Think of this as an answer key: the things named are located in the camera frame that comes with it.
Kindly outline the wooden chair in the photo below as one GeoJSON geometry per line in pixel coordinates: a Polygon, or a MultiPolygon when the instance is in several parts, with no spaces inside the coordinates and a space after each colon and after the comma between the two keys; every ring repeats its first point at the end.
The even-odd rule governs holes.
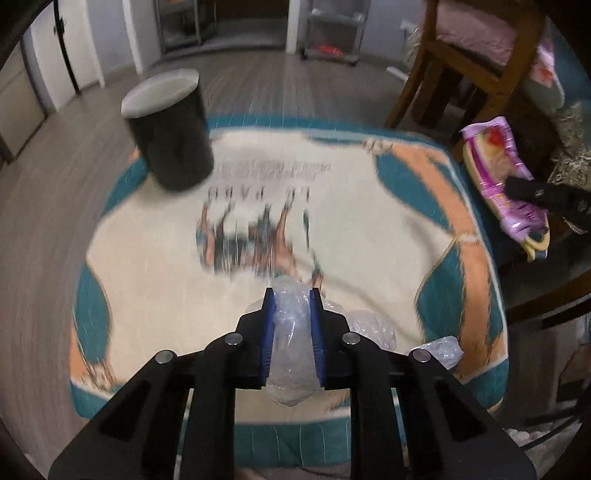
{"type": "Polygon", "coordinates": [[[547,126],[547,115],[522,89],[544,31],[543,13],[531,1],[466,1],[464,4],[515,28],[516,38],[508,63],[503,68],[494,67],[476,54],[439,39],[439,3],[428,1],[417,57],[385,126],[397,128],[411,110],[418,124],[435,127],[451,99],[452,88],[461,79],[468,80],[476,88],[460,122],[461,127],[500,115],[516,121],[519,133],[525,133],[537,124],[547,126]]]}

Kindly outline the black mug white inside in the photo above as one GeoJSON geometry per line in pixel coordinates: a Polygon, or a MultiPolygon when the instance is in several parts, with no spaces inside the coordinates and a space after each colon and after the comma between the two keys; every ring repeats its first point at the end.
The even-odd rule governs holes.
{"type": "Polygon", "coordinates": [[[214,156],[196,70],[171,70],[142,81],[123,98],[121,116],[162,188],[185,191],[211,175],[214,156]]]}

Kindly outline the grey cabinet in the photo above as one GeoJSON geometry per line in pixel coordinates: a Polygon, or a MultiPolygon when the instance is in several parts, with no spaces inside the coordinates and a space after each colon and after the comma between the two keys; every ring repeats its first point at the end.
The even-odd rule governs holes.
{"type": "Polygon", "coordinates": [[[21,42],[1,69],[0,87],[1,160],[10,164],[47,117],[29,78],[21,42]]]}

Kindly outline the metal rolling shelf cart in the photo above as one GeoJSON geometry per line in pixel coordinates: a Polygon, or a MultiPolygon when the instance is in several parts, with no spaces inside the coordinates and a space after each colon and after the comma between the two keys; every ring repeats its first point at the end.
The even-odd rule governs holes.
{"type": "Polygon", "coordinates": [[[370,0],[308,2],[301,60],[327,60],[355,67],[371,4],[370,0]]]}

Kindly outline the clear plastic wrap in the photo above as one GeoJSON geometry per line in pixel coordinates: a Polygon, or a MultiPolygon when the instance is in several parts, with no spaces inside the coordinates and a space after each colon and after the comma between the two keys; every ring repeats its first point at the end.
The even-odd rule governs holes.
{"type": "MultiPolygon", "coordinates": [[[[273,347],[266,392],[276,403],[294,407],[321,391],[312,354],[311,287],[287,276],[273,279],[270,287],[276,310],[271,314],[273,347]]],[[[396,350],[392,320],[366,310],[346,311],[330,300],[325,300],[324,307],[345,317],[349,330],[374,341],[384,350],[396,350]]]]}

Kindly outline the pink snack wrapper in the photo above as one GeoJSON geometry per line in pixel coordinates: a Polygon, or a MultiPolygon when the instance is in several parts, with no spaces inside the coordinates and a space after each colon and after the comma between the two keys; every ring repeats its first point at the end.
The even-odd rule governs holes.
{"type": "Polygon", "coordinates": [[[470,124],[462,129],[462,136],[466,168],[502,230],[519,244],[546,249],[550,241],[546,211],[505,194],[508,178],[533,179],[519,158],[506,118],[470,124]]]}

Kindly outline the pink quilted cushion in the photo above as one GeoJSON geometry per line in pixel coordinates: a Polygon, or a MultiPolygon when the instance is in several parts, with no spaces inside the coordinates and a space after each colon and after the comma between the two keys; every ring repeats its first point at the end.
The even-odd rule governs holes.
{"type": "MultiPolygon", "coordinates": [[[[517,32],[508,22],[456,1],[440,1],[437,35],[444,42],[480,54],[498,65],[506,66],[517,32]]],[[[556,73],[554,45],[549,21],[537,45],[530,73],[532,81],[546,87],[561,87],[556,73]]]]}

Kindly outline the metal kitchen shelf rack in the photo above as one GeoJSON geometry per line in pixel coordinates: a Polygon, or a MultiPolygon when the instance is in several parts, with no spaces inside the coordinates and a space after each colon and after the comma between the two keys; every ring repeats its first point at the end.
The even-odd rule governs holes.
{"type": "Polygon", "coordinates": [[[163,54],[200,46],[217,33],[217,2],[155,0],[154,10],[163,54]]]}

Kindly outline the teal bin yellow rim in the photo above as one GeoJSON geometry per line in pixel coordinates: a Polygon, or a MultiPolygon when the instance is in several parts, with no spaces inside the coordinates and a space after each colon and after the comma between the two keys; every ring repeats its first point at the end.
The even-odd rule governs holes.
{"type": "Polygon", "coordinates": [[[508,177],[533,179],[527,167],[503,144],[490,146],[487,140],[476,137],[464,144],[463,155],[473,183],[501,229],[522,247],[529,262],[545,259],[550,245],[547,212],[505,194],[508,177]]]}

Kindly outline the teal lace tablecloth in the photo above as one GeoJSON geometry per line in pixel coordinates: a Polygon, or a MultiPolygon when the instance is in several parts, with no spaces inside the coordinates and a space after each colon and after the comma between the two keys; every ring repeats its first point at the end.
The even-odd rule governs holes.
{"type": "Polygon", "coordinates": [[[590,191],[590,101],[557,110],[552,119],[561,144],[551,156],[548,182],[590,191]]]}

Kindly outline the teal patterned seat cushion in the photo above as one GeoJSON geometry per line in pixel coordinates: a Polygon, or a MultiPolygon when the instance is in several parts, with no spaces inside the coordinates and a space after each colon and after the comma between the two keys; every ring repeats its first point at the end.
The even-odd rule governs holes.
{"type": "Polygon", "coordinates": [[[133,158],[101,214],[71,328],[76,413],[93,417],[157,351],[198,351],[280,300],[280,360],[236,395],[243,467],[351,456],[349,393],[318,386],[303,319],[312,290],[397,353],[452,336],[454,374],[488,410],[508,381],[489,239],[460,166],[431,141],[252,117],[212,122],[215,166],[164,190],[133,158]]]}

